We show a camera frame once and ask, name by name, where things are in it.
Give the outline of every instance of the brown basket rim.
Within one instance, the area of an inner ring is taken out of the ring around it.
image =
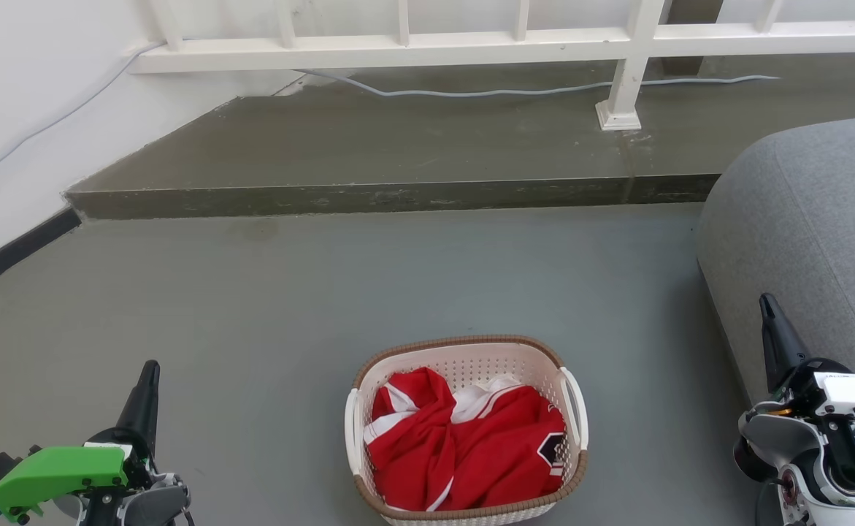
[[[373,356],[366,364],[361,367],[359,373],[356,376],[356,380],[353,383],[354,389],[360,389],[361,382],[363,382],[363,378],[366,377],[366,374],[369,372],[372,367],[381,362],[381,360],[387,359],[387,357],[393,357],[397,355],[401,355],[404,353],[411,353],[415,351],[423,351],[425,349],[431,349],[433,347],[447,347],[447,346],[464,346],[464,344],[470,343],[520,343],[525,346],[531,346],[544,353],[554,365],[559,367],[564,366],[564,360],[561,360],[557,353],[553,352],[551,347],[546,346],[546,344],[538,342],[534,338],[527,336],[518,336],[515,334],[486,334],[486,335],[476,335],[476,336],[460,336],[453,338],[441,338],[439,340],[427,340],[426,342],[417,342],[417,343],[408,343],[406,346],[397,346],[391,347],[387,351],[383,351],[378,353],[376,356]],[[557,500],[564,499],[564,497],[570,495],[574,489],[577,489],[577,486],[580,485],[580,482],[583,479],[583,476],[586,473],[586,466],[588,464],[588,450],[581,450],[580,456],[577,459],[576,470],[574,470],[573,476],[566,484],[564,484],[561,489],[558,489],[557,492],[551,493],[550,495],[544,495],[543,497],[538,497],[537,499],[531,500],[523,500],[520,503],[511,503],[510,505],[503,506],[491,506],[491,507],[483,507],[483,508],[475,508],[475,509],[464,509],[457,511],[401,511],[396,509],[391,509],[388,506],[385,506],[383,500],[374,496],[366,487],[366,482],[364,482],[363,477],[361,475],[353,476],[353,479],[356,483],[356,489],[359,490],[359,494],[363,497],[363,500],[366,501],[367,505],[378,512],[381,516],[389,517],[389,519],[395,520],[458,520],[458,519],[476,519],[476,517],[491,517],[495,515],[506,515],[509,513],[522,512],[529,509],[534,509],[540,506],[553,505]]]

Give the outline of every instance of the electrical cord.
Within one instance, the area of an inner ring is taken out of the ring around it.
[[[138,50],[133,51],[133,53],[129,56],[129,59],[118,69],[113,75],[108,77],[106,80],[101,83],[101,87],[94,91],[93,94],[86,97],[86,99],[81,100],[79,103],[75,104],[72,109],[64,111],[64,114],[59,117],[53,119],[44,126],[38,126],[33,131],[24,134],[19,137],[19,139],[11,141],[7,146],[0,150],[0,163],[3,160],[6,160],[7,157],[11,156],[11,154],[15,153],[17,149],[27,140],[32,139],[32,137],[40,134],[50,127],[55,126],[57,123],[60,123],[62,120],[66,119],[70,115],[73,115],[81,107],[89,104],[91,100],[96,99],[100,93],[106,91],[119,77],[121,74],[126,72],[129,66],[132,66],[134,59],[137,59],[140,54],[146,53],[146,51],[150,51],[155,49],[156,47],[164,46],[164,42],[156,42],[153,44],[149,44],[144,47],[140,47]],[[594,88],[600,88],[604,86],[611,86],[611,81],[607,81],[606,83],[595,83],[595,84],[587,84],[585,86],[570,86],[566,88],[556,88],[553,90],[492,90],[488,92],[474,92],[474,93],[446,93],[446,92],[432,92],[427,90],[404,90],[398,92],[383,92],[366,84],[360,83],[357,80],[348,79],[348,77],[340,77],[340,75],[331,75],[329,73],[323,73],[321,71],[314,71],[311,69],[295,69],[298,73],[304,73],[305,75],[315,75],[317,77],[327,77],[327,79],[338,80],[341,83],[351,84],[358,88],[364,89],[367,92],[372,94],[377,94],[377,96],[441,96],[447,97],[447,99],[473,99],[473,97],[480,96],[496,96],[497,94],[518,94],[519,96],[544,96],[545,94],[562,94],[562,93],[571,93],[571,92],[581,92],[584,90],[591,90]],[[646,80],[643,85],[647,86],[657,86],[662,84],[734,84],[734,83],[744,83],[747,80],[778,80],[780,77],[768,77],[765,75],[748,75],[745,77],[737,77],[737,79],[667,79],[667,80]]]
[[[758,492],[758,500],[755,500],[755,526],[762,526],[762,503],[764,502],[764,496],[768,493],[768,487],[783,485],[784,482],[780,479],[765,480],[762,489]]]

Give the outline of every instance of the black cable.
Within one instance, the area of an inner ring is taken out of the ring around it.
[[[784,482],[780,479],[768,479],[762,486],[761,492],[758,492],[758,500],[755,502],[755,526],[762,526],[762,503],[765,494],[768,493],[768,487],[772,485],[783,486]]]

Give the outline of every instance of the floor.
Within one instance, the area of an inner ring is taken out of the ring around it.
[[[611,80],[614,69],[400,67],[353,79],[387,91],[540,90]],[[644,86],[643,129],[627,132],[599,128],[594,105],[608,87],[384,99],[331,83],[238,99],[77,184],[68,199],[96,219],[702,200],[755,140],[855,118],[855,53],[707,57],[700,77],[750,74],[781,79]],[[647,79],[660,76],[652,63]]]
[[[0,451],[109,427],[154,357],[158,463],[198,524],[378,524],[343,446],[358,367],[520,333],[573,370],[591,426],[586,479],[533,524],[747,526],[757,486],[731,459],[742,403],[694,261],[699,210],[86,224],[0,277]]]

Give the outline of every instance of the white plastic basket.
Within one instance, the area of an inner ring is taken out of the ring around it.
[[[564,416],[567,432],[557,447],[564,463],[564,483],[558,492],[513,505],[461,511],[413,512],[385,506],[372,481],[372,463],[363,441],[363,427],[371,423],[372,402],[393,373],[430,367],[447,379],[455,392],[498,374],[510,373],[521,383],[533,386]],[[543,343],[524,336],[468,336],[413,343],[389,349],[373,357],[356,376],[346,400],[344,421],[346,456],[356,487],[368,505],[396,526],[413,524],[455,526],[498,526],[537,517],[563,499],[582,480],[586,470],[588,425],[580,386],[557,353]]]

